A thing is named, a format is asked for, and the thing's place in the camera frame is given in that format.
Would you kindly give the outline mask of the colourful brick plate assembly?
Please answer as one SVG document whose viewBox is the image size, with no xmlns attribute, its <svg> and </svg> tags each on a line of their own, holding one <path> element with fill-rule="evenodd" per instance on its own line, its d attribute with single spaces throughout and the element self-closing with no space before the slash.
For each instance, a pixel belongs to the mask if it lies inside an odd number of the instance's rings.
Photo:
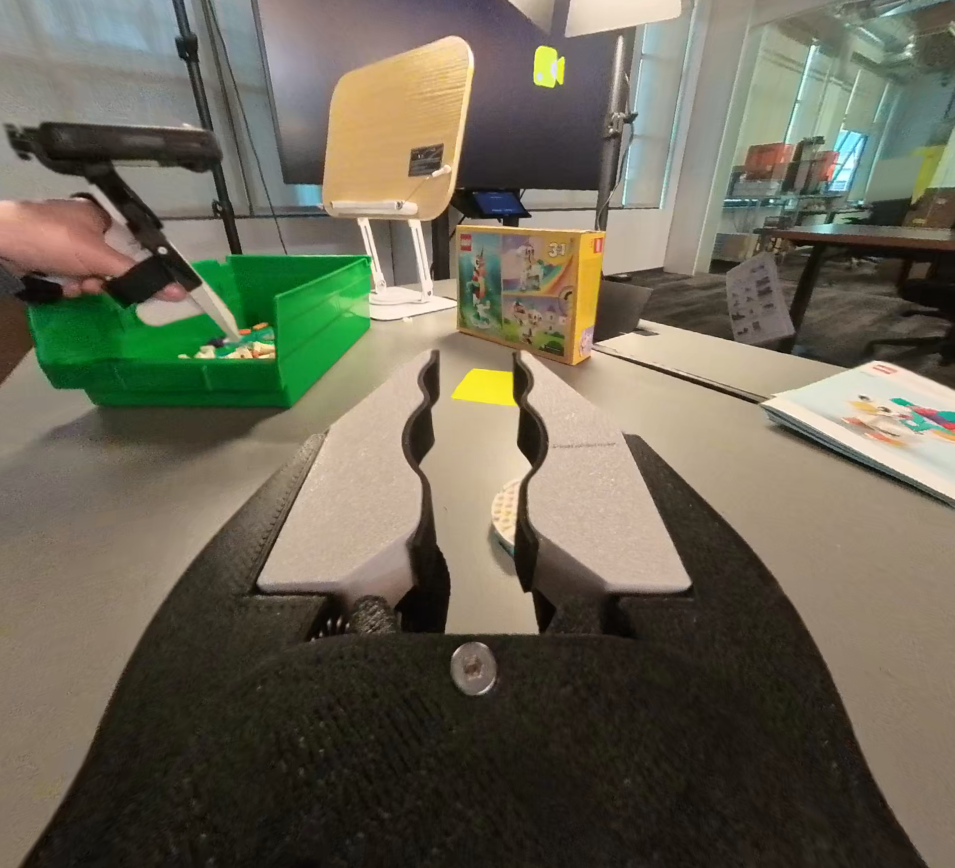
<svg viewBox="0 0 955 868">
<path fill-rule="evenodd" d="M 520 485 L 521 478 L 509 480 L 495 494 L 491 504 L 491 535 L 511 559 L 518 530 Z"/>
</svg>

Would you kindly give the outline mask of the large dark monitor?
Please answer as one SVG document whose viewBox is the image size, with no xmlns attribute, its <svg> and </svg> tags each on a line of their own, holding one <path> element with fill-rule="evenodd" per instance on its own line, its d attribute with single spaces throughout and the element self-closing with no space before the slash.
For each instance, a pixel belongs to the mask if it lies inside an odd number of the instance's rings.
<svg viewBox="0 0 955 868">
<path fill-rule="evenodd" d="M 254 0 L 284 180 L 324 180 L 346 73 L 446 36 L 474 56 L 465 188 L 595 191 L 616 36 L 545 32 L 506 0 Z"/>
</svg>

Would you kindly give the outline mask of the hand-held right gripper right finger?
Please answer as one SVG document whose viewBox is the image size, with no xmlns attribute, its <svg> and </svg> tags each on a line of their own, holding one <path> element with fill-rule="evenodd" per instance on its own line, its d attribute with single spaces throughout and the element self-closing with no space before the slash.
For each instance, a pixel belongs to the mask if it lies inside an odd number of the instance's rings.
<svg viewBox="0 0 955 868">
<path fill-rule="evenodd" d="M 691 579 L 624 433 L 543 361 L 513 354 L 519 483 L 513 561 L 539 630 L 573 603 L 678 599 Z"/>
</svg>

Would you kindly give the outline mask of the yellow toy set box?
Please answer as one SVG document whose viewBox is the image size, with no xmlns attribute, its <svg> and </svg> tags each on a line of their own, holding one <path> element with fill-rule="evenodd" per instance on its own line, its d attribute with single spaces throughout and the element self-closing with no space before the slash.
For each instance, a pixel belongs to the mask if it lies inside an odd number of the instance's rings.
<svg viewBox="0 0 955 868">
<path fill-rule="evenodd" d="M 566 365 L 590 358 L 605 233 L 460 224 L 457 330 Z"/>
</svg>

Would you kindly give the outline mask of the printed paper sheet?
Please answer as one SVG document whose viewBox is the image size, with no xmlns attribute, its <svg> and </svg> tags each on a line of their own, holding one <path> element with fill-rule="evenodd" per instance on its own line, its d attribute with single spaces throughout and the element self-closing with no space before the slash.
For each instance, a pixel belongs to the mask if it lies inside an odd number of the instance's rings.
<svg viewBox="0 0 955 868">
<path fill-rule="evenodd" d="M 775 255 L 761 252 L 735 265 L 725 287 L 736 343 L 762 347 L 794 337 Z"/>
</svg>

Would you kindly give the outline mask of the storage shelves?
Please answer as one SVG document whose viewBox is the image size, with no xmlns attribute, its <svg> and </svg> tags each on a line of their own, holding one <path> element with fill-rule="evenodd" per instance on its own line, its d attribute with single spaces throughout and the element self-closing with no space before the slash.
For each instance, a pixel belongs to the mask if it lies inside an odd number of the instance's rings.
<svg viewBox="0 0 955 868">
<path fill-rule="evenodd" d="M 867 134 L 841 130 L 832 148 L 822 135 L 747 147 L 730 170 L 713 261 L 740 263 L 776 230 L 867 217 L 870 205 L 853 196 L 867 144 Z"/>
</svg>

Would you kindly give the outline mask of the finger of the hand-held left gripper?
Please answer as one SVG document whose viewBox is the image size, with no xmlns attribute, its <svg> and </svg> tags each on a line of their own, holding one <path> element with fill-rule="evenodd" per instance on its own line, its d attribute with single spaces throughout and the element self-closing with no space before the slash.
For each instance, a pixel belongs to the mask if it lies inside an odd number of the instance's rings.
<svg viewBox="0 0 955 868">
<path fill-rule="evenodd" d="M 179 304 L 193 307 L 192 310 L 165 310 L 164 325 L 191 320 L 204 314 L 221 329 L 227 340 L 240 341 L 240 326 L 229 307 L 170 244 L 164 246 L 164 266 L 170 283 L 185 292 L 185 299 Z"/>
</svg>

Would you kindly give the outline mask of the green plastic bin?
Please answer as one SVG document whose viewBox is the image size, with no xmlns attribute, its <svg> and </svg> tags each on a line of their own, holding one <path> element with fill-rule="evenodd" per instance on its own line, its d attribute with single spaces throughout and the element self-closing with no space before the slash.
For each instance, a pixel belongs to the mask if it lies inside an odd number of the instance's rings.
<svg viewBox="0 0 955 868">
<path fill-rule="evenodd" d="M 108 408 L 290 408 L 370 328 L 366 256 L 229 256 L 193 267 L 241 328 L 268 325 L 273 359 L 195 358 L 221 335 L 205 314 L 150 326 L 106 295 L 29 304 L 52 386 Z"/>
</svg>

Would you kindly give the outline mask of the instruction booklet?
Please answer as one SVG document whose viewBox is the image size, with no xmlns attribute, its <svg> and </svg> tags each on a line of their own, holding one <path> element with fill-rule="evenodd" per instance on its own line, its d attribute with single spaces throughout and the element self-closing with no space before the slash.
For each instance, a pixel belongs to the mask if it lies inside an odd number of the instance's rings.
<svg viewBox="0 0 955 868">
<path fill-rule="evenodd" d="M 954 390 L 874 361 L 761 403 L 771 421 L 954 505 Z"/>
</svg>

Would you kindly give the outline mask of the person's left hand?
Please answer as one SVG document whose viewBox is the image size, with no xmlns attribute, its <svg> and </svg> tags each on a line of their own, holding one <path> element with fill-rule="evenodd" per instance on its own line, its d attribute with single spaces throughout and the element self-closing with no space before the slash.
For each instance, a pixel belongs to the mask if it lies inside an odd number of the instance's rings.
<svg viewBox="0 0 955 868">
<path fill-rule="evenodd" d="M 108 241 L 112 218 L 88 197 L 1 202 L 3 298 L 25 288 L 28 275 L 60 281 L 64 298 L 101 293 L 146 259 Z"/>
</svg>

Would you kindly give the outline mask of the brown table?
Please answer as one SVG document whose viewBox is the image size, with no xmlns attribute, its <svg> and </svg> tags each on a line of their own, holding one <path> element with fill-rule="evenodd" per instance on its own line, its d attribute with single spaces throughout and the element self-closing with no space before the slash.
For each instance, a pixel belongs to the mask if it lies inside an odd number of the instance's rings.
<svg viewBox="0 0 955 868">
<path fill-rule="evenodd" d="M 954 232 L 949 228 L 918 228 L 869 224 L 826 224 L 770 228 L 759 231 L 761 239 L 780 240 L 810 247 L 790 304 L 794 334 L 780 340 L 776 350 L 793 353 L 800 329 L 814 296 L 822 266 L 830 252 L 843 250 L 853 257 L 899 258 L 909 272 L 927 263 L 933 274 L 924 279 L 904 278 L 897 289 L 913 300 L 919 313 L 953 323 Z"/>
</svg>

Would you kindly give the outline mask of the grey slanted panel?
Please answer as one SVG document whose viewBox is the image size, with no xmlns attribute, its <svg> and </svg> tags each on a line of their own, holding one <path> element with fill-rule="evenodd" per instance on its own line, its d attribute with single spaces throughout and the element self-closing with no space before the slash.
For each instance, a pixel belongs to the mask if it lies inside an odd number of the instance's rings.
<svg viewBox="0 0 955 868">
<path fill-rule="evenodd" d="M 602 278 L 596 305 L 595 345 L 636 331 L 653 289 Z"/>
</svg>

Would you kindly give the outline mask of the black light stand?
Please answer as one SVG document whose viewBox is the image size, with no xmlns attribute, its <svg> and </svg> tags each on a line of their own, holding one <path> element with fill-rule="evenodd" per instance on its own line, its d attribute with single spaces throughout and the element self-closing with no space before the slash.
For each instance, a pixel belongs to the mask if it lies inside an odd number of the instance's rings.
<svg viewBox="0 0 955 868">
<path fill-rule="evenodd" d="M 636 113 L 629 107 L 629 72 L 633 63 L 636 30 L 616 34 L 610 66 L 606 108 L 603 118 L 598 200 L 595 228 L 606 230 L 611 200 L 622 179 L 624 136 L 634 123 Z"/>
</svg>

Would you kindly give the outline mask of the yellow sticky note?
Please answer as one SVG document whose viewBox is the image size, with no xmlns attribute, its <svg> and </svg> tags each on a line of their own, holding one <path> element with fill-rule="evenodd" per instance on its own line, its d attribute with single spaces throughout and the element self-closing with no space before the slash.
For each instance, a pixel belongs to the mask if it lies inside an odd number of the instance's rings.
<svg viewBox="0 0 955 868">
<path fill-rule="evenodd" d="M 452 392 L 452 399 L 467 403 L 516 407 L 514 375 L 509 371 L 472 369 Z"/>
</svg>

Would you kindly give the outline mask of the pile of toy bricks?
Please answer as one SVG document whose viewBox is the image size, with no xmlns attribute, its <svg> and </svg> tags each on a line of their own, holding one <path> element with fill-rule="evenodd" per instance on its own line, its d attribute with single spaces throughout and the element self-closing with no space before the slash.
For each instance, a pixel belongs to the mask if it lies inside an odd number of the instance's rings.
<svg viewBox="0 0 955 868">
<path fill-rule="evenodd" d="M 268 323 L 260 323 L 240 330 L 237 340 L 213 337 L 193 352 L 180 353 L 178 360 L 275 360 L 277 337 Z"/>
</svg>

